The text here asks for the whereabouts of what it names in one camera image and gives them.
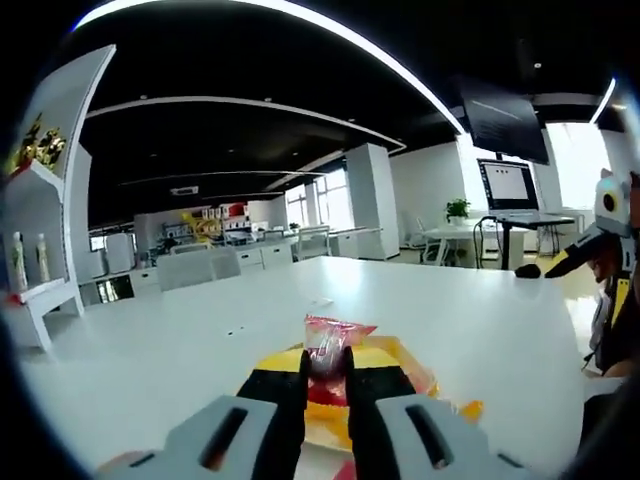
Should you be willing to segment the person's right hand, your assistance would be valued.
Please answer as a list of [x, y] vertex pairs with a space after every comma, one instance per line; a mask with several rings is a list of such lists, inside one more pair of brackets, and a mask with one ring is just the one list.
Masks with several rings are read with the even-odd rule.
[[618, 247], [607, 246], [587, 262], [595, 282], [601, 284], [614, 276], [618, 271]]

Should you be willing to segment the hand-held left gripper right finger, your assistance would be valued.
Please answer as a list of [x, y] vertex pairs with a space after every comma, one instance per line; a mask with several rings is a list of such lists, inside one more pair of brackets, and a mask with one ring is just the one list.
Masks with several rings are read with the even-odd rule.
[[418, 394], [398, 365], [344, 352], [348, 431], [359, 479], [528, 479], [446, 403]]

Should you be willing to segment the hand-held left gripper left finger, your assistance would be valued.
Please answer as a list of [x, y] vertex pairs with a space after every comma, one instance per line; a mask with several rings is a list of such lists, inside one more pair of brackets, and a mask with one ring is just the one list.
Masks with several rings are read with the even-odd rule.
[[292, 479], [305, 436], [309, 355], [287, 370], [257, 368], [174, 427], [164, 448], [124, 468], [126, 479]]

